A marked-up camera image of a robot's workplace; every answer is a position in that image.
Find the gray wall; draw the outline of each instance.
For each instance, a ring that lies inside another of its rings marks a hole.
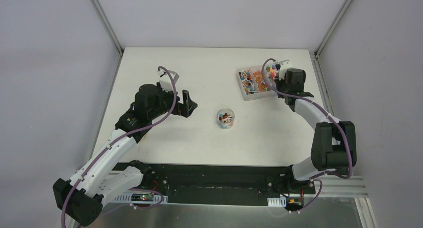
[[[89,0],[0,0],[0,227],[50,228],[89,155],[118,54]]]
[[[355,0],[321,55],[382,228],[422,227],[423,0]]]
[[[126,46],[314,50],[344,0],[100,0]]]

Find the tabletop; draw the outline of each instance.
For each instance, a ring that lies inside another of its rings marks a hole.
[[[304,160],[310,156],[314,135],[307,122],[276,96],[244,101],[237,83],[238,69],[262,65],[270,57],[289,59],[295,68],[305,70],[304,91],[322,104],[307,50],[127,47],[94,152],[134,101],[138,88],[156,84],[161,65],[179,74],[179,95],[188,90],[198,108],[189,118],[171,115],[151,129],[121,162],[288,166]],[[216,123],[216,113],[224,107],[235,113],[234,125],[227,130]]]

